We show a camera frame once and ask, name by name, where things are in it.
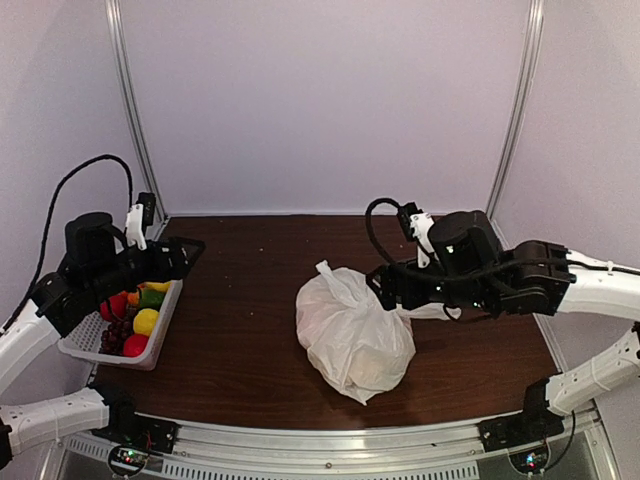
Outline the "white plastic bag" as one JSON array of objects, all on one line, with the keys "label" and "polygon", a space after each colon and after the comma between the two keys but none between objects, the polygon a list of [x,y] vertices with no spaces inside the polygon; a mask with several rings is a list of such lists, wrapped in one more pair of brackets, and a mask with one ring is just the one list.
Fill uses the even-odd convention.
[{"label": "white plastic bag", "polygon": [[310,364],[338,393],[366,405],[396,388],[416,349],[408,319],[384,310],[365,275],[325,260],[296,296],[296,334]]}]

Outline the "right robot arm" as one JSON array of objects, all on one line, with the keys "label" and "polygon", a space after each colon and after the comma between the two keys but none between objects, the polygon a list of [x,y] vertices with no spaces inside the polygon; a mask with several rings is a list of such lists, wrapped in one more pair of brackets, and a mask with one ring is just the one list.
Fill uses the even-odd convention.
[{"label": "right robot arm", "polygon": [[396,217],[416,255],[392,257],[367,220],[383,265],[366,281],[382,307],[477,309],[485,318],[532,315],[561,370],[529,385],[522,409],[480,423],[486,450],[560,434],[579,407],[639,375],[639,272],[541,240],[502,245],[480,210],[433,217],[413,203]]}]

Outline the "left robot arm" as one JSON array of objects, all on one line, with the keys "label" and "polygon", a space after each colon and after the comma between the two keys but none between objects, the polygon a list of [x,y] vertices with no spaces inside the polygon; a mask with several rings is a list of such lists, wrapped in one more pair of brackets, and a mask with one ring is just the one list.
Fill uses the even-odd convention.
[{"label": "left robot arm", "polygon": [[78,432],[105,431],[123,444],[143,436],[134,399],[117,386],[82,382],[85,362],[65,360],[54,347],[121,292],[185,279],[204,250],[196,239],[147,240],[141,227],[121,232],[104,212],[66,225],[59,266],[36,276],[1,334],[3,464]]}]

